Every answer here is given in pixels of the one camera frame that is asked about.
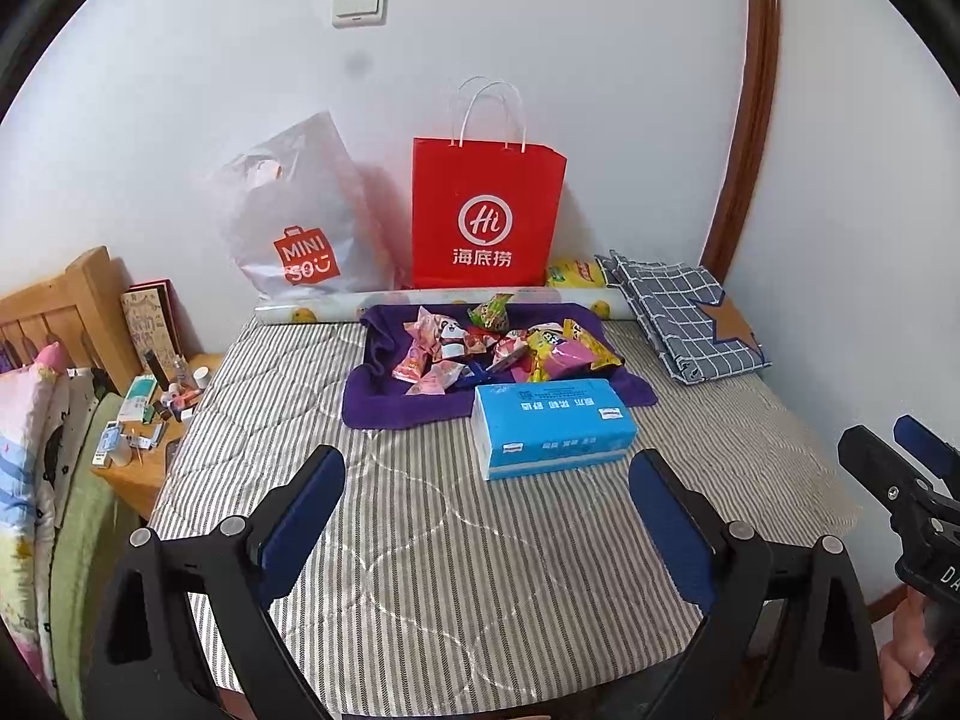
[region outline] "wooden nightstand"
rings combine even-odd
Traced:
[[[216,373],[224,359],[222,354],[198,354],[190,358],[190,370],[196,370],[206,365],[211,374]],[[131,423],[124,425],[124,433],[137,436],[151,436],[160,418],[154,417],[149,425]],[[92,469],[97,476],[102,476],[116,491],[117,495],[126,501],[144,519],[150,519],[157,502],[157,495],[163,487],[167,476],[166,449],[168,443],[184,435],[184,423],[171,418],[167,420],[166,430],[156,449],[149,452],[141,451],[137,457],[137,450],[133,450],[131,461],[126,466],[110,466],[108,469]]]

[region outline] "green blanket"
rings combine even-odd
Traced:
[[[54,675],[70,720],[83,718],[82,680],[104,591],[128,536],[140,527],[136,512],[90,470],[100,434],[104,425],[116,418],[121,400],[108,394],[90,421],[54,548],[50,577]]]

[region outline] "hand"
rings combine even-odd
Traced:
[[[894,637],[880,648],[880,678],[883,680],[883,716],[890,717],[913,683],[933,660],[933,645],[923,632],[926,597],[908,587],[906,600],[894,611]]]

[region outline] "snack bag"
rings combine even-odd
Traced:
[[[416,382],[424,376],[424,369],[426,368],[428,357],[429,355],[426,353],[426,350],[414,341],[414,343],[410,344],[410,351],[407,352],[407,356],[397,364],[394,372],[390,375],[395,379],[400,379],[402,382],[416,384]]]
[[[527,381],[546,382],[573,374],[596,361],[596,355],[579,341],[565,338],[560,325],[539,325],[527,338],[532,354]]]
[[[403,329],[410,337],[426,351],[434,360],[438,360],[440,353],[440,327],[437,322],[437,315],[431,314],[424,306],[416,312],[416,322],[405,322]]]
[[[506,370],[526,355],[528,348],[527,331],[511,330],[493,348],[493,363],[487,370],[491,373]]]
[[[507,332],[510,328],[510,322],[507,319],[507,301],[513,296],[513,293],[493,295],[486,303],[481,303],[470,311],[470,321],[477,327],[494,333]]]
[[[453,360],[435,362],[433,367],[406,391],[406,394],[442,395],[450,385],[460,378],[463,371],[464,365],[462,362],[453,362]]]
[[[467,327],[467,335],[464,335],[467,354],[485,354],[488,348],[495,346],[498,341],[496,333],[480,327]]]
[[[600,266],[583,260],[560,260],[546,269],[547,287],[575,289],[606,287]]]
[[[440,346],[434,353],[433,361],[455,360],[457,357],[467,356],[467,331],[460,327],[456,319],[450,319],[443,314],[434,314],[439,327]]]
[[[539,381],[563,379],[589,367],[596,359],[597,356],[587,346],[570,338],[554,346],[550,353],[539,361],[539,366],[546,376]]]
[[[574,338],[596,355],[596,360],[590,364],[590,370],[600,370],[608,365],[623,365],[623,361],[613,354],[603,343],[597,341],[591,333],[580,327],[573,319],[563,320],[563,337]]]
[[[530,374],[534,370],[534,360],[536,360],[536,356],[529,353],[528,350],[528,353],[524,354],[520,360],[517,360],[515,365],[510,368],[510,372],[517,384],[526,384],[530,381]]]

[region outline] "blue checkered fabric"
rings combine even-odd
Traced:
[[[702,266],[642,263],[616,251],[597,257],[610,286],[620,288],[647,341],[670,376],[699,384],[770,365],[742,341],[715,341],[714,322],[697,303],[716,304],[723,288]]]

